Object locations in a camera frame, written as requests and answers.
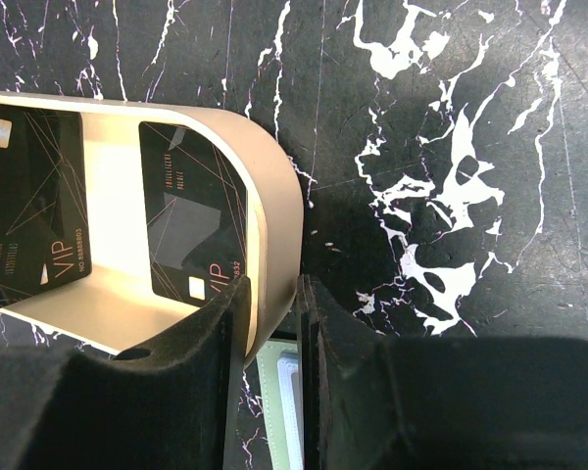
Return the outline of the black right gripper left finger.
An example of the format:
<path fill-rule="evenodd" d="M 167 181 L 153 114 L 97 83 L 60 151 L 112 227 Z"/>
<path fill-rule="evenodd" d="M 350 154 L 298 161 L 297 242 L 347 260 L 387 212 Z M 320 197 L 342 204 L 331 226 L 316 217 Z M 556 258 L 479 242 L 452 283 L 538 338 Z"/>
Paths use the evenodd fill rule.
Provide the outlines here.
<path fill-rule="evenodd" d="M 113 359 L 0 348 L 0 469 L 222 469 L 251 313 L 238 277 Z"/>

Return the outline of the black VIP credit card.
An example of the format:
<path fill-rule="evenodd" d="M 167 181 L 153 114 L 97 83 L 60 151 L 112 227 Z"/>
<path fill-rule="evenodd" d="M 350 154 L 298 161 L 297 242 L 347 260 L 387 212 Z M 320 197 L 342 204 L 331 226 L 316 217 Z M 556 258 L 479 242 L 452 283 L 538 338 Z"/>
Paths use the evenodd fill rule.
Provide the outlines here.
<path fill-rule="evenodd" d="M 80 115 L 0 105 L 0 307 L 91 271 Z"/>
<path fill-rule="evenodd" d="M 246 271 L 246 187 L 201 133 L 148 121 L 138 132 L 153 292 L 203 306 Z"/>

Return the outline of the tan oval wooden tray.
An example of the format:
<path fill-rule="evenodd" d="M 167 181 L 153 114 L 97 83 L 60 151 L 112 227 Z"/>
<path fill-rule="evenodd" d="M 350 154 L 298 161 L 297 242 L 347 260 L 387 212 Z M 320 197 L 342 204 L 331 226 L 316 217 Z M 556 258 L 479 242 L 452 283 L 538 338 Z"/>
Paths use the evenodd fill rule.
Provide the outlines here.
<path fill-rule="evenodd" d="M 221 109 L 0 92 L 0 312 L 106 353 L 248 279 L 247 360 L 291 307 L 303 198 Z"/>

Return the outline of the mint green card holder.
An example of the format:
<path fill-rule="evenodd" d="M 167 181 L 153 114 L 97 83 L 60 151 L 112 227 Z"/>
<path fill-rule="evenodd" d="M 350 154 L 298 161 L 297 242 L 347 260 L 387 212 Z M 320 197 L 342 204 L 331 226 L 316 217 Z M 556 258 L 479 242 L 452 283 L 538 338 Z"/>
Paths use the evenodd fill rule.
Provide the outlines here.
<path fill-rule="evenodd" d="M 257 356 L 273 469 L 303 469 L 303 399 L 294 341 L 270 339 Z"/>

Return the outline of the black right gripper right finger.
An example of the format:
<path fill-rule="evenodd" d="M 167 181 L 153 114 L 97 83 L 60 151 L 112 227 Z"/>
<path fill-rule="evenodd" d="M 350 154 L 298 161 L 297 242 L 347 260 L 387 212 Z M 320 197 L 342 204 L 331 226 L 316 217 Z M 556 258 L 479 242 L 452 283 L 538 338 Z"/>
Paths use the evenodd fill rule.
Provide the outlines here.
<path fill-rule="evenodd" d="M 588 342 L 381 335 L 296 295 L 308 469 L 588 469 Z"/>

